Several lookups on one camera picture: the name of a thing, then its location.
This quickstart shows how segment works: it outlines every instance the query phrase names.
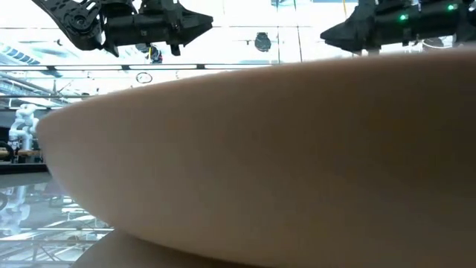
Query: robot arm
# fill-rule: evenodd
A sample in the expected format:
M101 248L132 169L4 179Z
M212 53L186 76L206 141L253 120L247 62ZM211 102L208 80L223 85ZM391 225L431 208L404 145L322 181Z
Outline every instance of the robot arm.
M166 42L179 56L187 45L212 28L213 18L185 9L174 0L32 0L79 49L104 48L119 56L118 46Z
M359 0L345 22L321 34L326 44L360 54L382 45L454 35L454 44L476 40L474 0Z
M34 104L22 104L20 109L16 110L16 118L8 133L10 141L22 140L22 149L31 150L33 135L36 134L36 125L39 119L35 118L37 107Z

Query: beige curved surface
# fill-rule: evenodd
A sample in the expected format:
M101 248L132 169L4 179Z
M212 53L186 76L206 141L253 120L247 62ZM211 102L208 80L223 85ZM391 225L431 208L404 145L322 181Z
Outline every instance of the beige curved surface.
M267 267L475 267L476 54L326 61L94 98L52 174L154 243Z
M203 258L115 230L88 249L72 268L256 268Z

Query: white robot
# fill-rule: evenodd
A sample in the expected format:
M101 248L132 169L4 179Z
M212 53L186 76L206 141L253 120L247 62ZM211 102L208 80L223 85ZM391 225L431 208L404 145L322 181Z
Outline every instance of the white robot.
M4 190L1 195L0 229L4 235L17 235L21 229L20 222L30 215L30 205L25 204L27 186L15 187Z
M12 144L22 143L22 150L31 150L33 146L33 135L36 134L38 118L35 118L35 111L38 109L34 104L22 104L16 110L15 122L8 133Z

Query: glass ceiling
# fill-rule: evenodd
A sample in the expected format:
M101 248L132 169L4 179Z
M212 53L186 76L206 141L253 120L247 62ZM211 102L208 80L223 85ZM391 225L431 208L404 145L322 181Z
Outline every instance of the glass ceiling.
M319 39L322 31L345 19L341 1L284 0L278 6L273 1L277 0L181 0L187 9L213 16L213 29L183 48L181 57L157 44L164 63L294 63L349 56ZM355 5L347 2L347 12ZM104 51L77 50L31 0L2 0L0 10L11 10L0 17L0 42L42 65L146 62L134 47L122 47L120 58ZM259 32L268 34L269 52L254 47Z
M64 95L98 95L142 86L144 83L214 74L226 71L231 68L231 64L269 65L352 56L351 53L326 45L319 36L327 28L343 22L353 12L356 0L345 3L340 0L180 2L189 10L213 16L214 23L211 30L186 48L181 48L180 57L173 56L168 45L154 44L163 54L163 66L182 65L176 70L153 70L142 74L140 70L81 71L80 68L78 71L58 71L58 75L40 71L9 71L7 74L48 90L61 89ZM134 3L139 7L141 1L135 0ZM1 0L0 10L4 11L0 16L0 71L8 66L27 64L12 57L12 49L35 61L34 65L41 66L150 64L135 46L119 47L118 58L105 51L78 50L53 20L31 0ZM254 40L260 32L267 33L271 40L268 52L258 51L254 47ZM415 48L402 48L400 44L395 44L383 47L382 52L404 49L411 51ZM190 64L223 64L224 67L221 70L190 70ZM4 88L9 86L13 87L13 84L3 85Z

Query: green light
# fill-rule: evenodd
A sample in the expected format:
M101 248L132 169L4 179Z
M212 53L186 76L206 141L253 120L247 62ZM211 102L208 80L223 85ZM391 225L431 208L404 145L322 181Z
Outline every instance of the green light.
M448 11L452 11L452 10L455 10L458 8L458 5L457 4L450 4L446 9Z
M407 15L407 14L402 14L402 15L400 15L400 17L399 17L399 20L400 20L400 21L404 21L404 20L407 20L407 19L408 19L408 15Z

